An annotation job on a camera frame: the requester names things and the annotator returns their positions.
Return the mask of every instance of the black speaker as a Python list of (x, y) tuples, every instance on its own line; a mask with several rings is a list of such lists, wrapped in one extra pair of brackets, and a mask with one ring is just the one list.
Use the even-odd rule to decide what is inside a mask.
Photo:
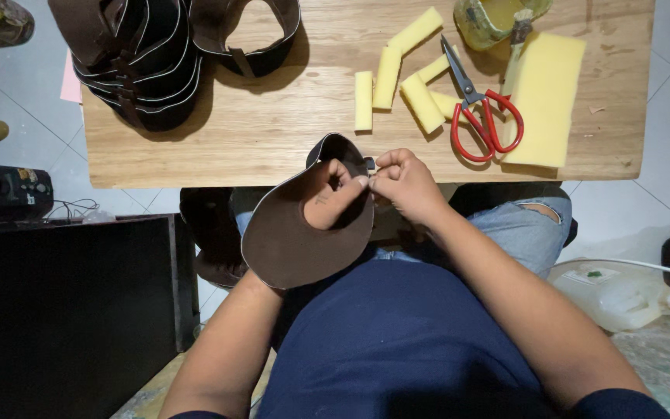
[(48, 172), (0, 166), (0, 222), (42, 218), (53, 205), (54, 189)]

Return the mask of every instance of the ripped jeans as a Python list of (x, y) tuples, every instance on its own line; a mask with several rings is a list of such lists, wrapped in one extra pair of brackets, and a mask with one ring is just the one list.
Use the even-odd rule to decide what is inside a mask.
[[(244, 234), (252, 211), (269, 190), (269, 187), (235, 188), (230, 209), (240, 233)], [(560, 256), (572, 220), (570, 198), (559, 186), (547, 182), (465, 184), (456, 190), (449, 204), (511, 257), (542, 278), (547, 278)], [(560, 220), (556, 222), (524, 204), (544, 205)], [(405, 260), (448, 266), (447, 256), (430, 240), (403, 251), (386, 251), (369, 245), (360, 261), (366, 260)]]

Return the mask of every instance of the yellow sponge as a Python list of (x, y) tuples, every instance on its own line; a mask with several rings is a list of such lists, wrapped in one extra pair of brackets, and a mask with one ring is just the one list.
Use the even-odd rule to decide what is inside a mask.
[(356, 73), (356, 131), (371, 129), (372, 79), (371, 71)]
[(409, 106), (415, 112), (426, 133), (432, 133), (444, 122), (444, 114), (435, 104), (419, 74), (413, 74), (400, 83), (400, 90), (405, 94)]
[[(564, 167), (572, 106), (586, 42), (552, 33), (526, 38), (511, 102), (524, 121), (521, 143), (502, 163)], [(501, 143), (516, 138), (516, 121), (508, 115)]]
[[(435, 104), (437, 104), (439, 106), (439, 109), (441, 109), (441, 113), (444, 114), (444, 118), (448, 119), (449, 121), (454, 119), (454, 108), (456, 107), (456, 104), (460, 104), (462, 100), (459, 98), (455, 98), (454, 96), (445, 95), (439, 92), (433, 92), (432, 90), (429, 90), (429, 92)], [(471, 104), (469, 106), (470, 112), (474, 110), (474, 105), (475, 104)], [(459, 122), (464, 122), (465, 124), (470, 123), (470, 121), (467, 119), (464, 113), (459, 114)]]
[(376, 109), (392, 109), (392, 98), (395, 96), (397, 77), (402, 64), (402, 51), (399, 48), (382, 48), (377, 71), (377, 85), (374, 87), (374, 103)]
[(440, 28), (443, 23), (444, 18), (436, 11), (435, 7), (431, 7), (407, 28), (390, 39), (386, 45), (401, 49), (403, 54), (407, 53), (433, 31)]
[[(459, 55), (459, 50), (456, 49), (456, 45), (454, 45), (453, 48), (454, 52), (457, 55)], [(428, 83), (429, 81), (433, 80), (435, 76), (441, 74), (441, 71), (444, 71), (445, 69), (448, 68), (449, 68), (449, 59), (446, 58), (446, 54), (443, 54), (441, 57), (437, 58), (431, 64), (428, 64), (427, 66), (423, 67), (420, 71), (418, 71), (418, 74), (421, 75), (423, 81)]]

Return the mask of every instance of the black cable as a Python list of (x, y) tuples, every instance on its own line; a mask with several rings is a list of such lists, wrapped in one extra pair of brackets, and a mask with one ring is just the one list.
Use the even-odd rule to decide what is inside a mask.
[[(77, 205), (77, 202), (81, 201), (92, 201), (93, 205), (90, 206), (84, 206), (84, 205)], [(61, 205), (57, 206), (56, 208), (53, 208), (51, 212), (45, 217), (45, 220), (48, 221), (51, 219), (51, 215), (53, 215), (56, 211), (60, 210), (61, 208), (66, 208), (66, 222), (71, 222), (71, 208), (69, 208), (69, 205), (76, 206), (78, 208), (84, 208), (85, 210), (97, 210), (100, 208), (100, 205), (95, 201), (94, 199), (90, 199), (88, 197), (82, 198), (82, 199), (77, 199), (74, 202), (66, 202), (66, 201), (61, 201), (58, 199), (54, 199), (53, 202), (60, 202)]]

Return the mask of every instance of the stack of leather caps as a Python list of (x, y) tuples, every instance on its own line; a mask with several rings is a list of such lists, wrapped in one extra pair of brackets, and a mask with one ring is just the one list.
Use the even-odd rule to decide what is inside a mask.
[(284, 36), (249, 53), (225, 45), (245, 0), (48, 0), (48, 5), (69, 44), (77, 78), (134, 127), (163, 131), (193, 110), (199, 48), (245, 77), (265, 76), (283, 64), (302, 21), (299, 1), (264, 1)]
[(188, 118), (202, 57), (184, 0), (48, 0), (74, 72), (136, 128), (170, 130)]

